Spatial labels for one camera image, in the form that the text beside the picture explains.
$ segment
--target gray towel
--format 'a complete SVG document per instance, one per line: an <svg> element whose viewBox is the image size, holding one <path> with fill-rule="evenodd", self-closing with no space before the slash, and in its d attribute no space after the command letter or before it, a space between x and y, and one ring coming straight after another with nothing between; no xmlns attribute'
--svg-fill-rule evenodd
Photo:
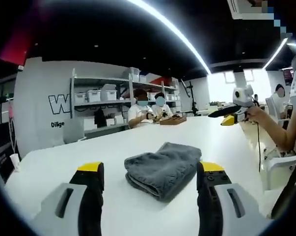
<svg viewBox="0 0 296 236"><path fill-rule="evenodd" d="M200 157L198 148L164 143L156 153L127 158L126 180L131 186L166 201L193 178Z"/></svg>

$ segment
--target black ceiling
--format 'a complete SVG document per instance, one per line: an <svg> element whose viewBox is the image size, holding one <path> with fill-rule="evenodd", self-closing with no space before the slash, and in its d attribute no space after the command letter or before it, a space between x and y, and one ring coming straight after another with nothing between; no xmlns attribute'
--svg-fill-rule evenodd
<svg viewBox="0 0 296 236"><path fill-rule="evenodd" d="M15 14L3 16L0 52L13 32L22 28L32 36L27 57L133 66L184 79L206 75L189 48L136 5L126 0L64 2L49 7L43 4L38 7L31 2L9 6L15 9ZM186 36L212 72L260 68L281 41L280 28L274 27L273 21L233 20L227 0L145 2ZM285 48L269 69L289 66L292 58L293 54ZM247 59L255 60L243 63ZM224 61L234 63L218 64ZM15 65L0 61L0 78L14 72Z"/></svg>

